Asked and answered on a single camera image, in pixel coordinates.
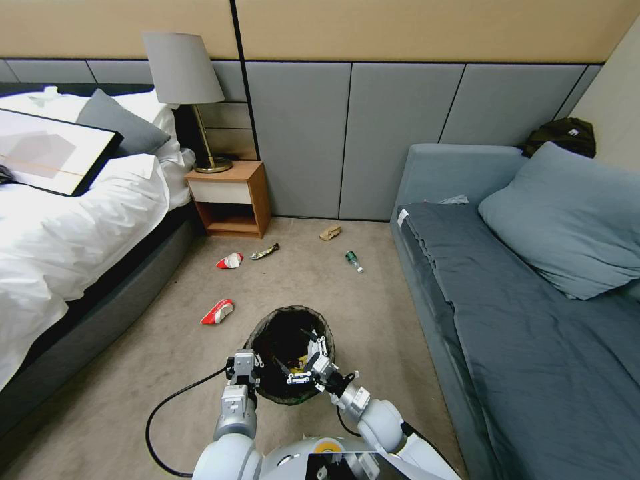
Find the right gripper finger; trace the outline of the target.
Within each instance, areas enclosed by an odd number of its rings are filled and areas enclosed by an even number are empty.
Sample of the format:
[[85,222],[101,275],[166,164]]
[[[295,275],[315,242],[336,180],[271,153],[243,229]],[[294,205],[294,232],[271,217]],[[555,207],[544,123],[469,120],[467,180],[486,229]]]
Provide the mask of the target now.
[[307,356],[306,360],[303,362],[303,370],[308,371],[313,364],[312,359],[318,358],[320,356],[329,356],[326,337],[324,335],[317,334],[315,330],[308,331],[300,328],[300,332],[308,338],[309,342],[307,344]]
[[280,359],[273,359],[288,385],[304,385],[311,381],[311,372],[303,370],[304,360],[306,359],[292,359],[284,362]]

